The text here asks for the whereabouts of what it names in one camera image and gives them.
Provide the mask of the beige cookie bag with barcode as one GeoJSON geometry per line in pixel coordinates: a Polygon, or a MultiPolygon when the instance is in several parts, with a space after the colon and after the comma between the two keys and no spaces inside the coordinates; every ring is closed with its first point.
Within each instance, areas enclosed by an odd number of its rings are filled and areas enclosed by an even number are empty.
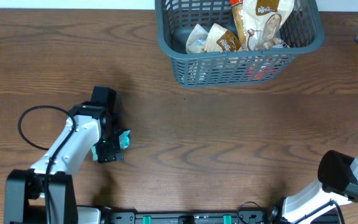
{"type": "Polygon", "coordinates": [[[295,5],[294,0],[243,1],[243,29],[246,37],[245,51],[283,48],[279,30],[288,19],[295,5]]]}

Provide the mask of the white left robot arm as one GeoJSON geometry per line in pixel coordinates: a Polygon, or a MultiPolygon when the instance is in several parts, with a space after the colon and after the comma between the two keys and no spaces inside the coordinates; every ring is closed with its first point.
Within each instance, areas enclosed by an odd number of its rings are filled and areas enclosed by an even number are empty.
{"type": "Polygon", "coordinates": [[[118,101],[113,89],[95,86],[89,101],[65,112],[66,125],[42,158],[8,175],[5,223],[110,223],[110,208],[77,204],[73,179],[89,152],[100,164],[123,159],[118,101]]]}

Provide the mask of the grey plastic lattice basket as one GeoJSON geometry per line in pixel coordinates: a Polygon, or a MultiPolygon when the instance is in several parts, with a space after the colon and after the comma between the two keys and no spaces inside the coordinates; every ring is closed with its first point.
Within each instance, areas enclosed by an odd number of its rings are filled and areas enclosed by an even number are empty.
{"type": "Polygon", "coordinates": [[[190,55],[185,50],[197,24],[205,30],[213,24],[236,30],[229,1],[155,0],[155,12],[158,43],[170,58],[175,80],[184,87],[266,82],[297,56],[318,49],[324,41],[324,27],[314,0],[295,1],[279,31],[287,48],[251,52],[190,55]]]}

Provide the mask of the beige PanBee snack bag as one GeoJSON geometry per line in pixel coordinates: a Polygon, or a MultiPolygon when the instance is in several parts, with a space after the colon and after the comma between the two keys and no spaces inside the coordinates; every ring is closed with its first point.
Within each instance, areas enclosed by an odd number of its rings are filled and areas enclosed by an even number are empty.
{"type": "Polygon", "coordinates": [[[239,39],[232,31],[213,24],[206,39],[205,52],[238,52],[241,48],[239,39]]]}

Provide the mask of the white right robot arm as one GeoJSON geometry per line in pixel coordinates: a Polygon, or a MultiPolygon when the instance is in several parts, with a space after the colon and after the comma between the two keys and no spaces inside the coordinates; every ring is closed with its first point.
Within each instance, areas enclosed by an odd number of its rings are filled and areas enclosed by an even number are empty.
{"type": "Polygon", "coordinates": [[[317,179],[296,195],[280,199],[268,223],[312,223],[333,206],[337,214],[330,221],[344,223],[340,206],[352,202],[358,202],[358,157],[330,150],[319,163],[317,179]]]}

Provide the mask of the teal snack packet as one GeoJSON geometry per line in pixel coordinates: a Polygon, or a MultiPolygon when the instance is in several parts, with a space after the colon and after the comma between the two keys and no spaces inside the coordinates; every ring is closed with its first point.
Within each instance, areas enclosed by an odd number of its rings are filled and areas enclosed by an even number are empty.
{"type": "Polygon", "coordinates": [[[124,159],[122,150],[129,147],[131,131],[119,130],[118,136],[108,140],[100,140],[92,148],[93,160],[98,163],[121,161],[124,159]]]}

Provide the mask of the orange cracker sleeve package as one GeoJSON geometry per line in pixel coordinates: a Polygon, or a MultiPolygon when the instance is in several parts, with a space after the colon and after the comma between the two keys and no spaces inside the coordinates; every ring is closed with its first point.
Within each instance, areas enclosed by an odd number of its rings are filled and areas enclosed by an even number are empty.
{"type": "Polygon", "coordinates": [[[244,30],[243,0],[230,0],[232,15],[236,25],[238,39],[242,50],[246,49],[246,32],[244,30]]]}

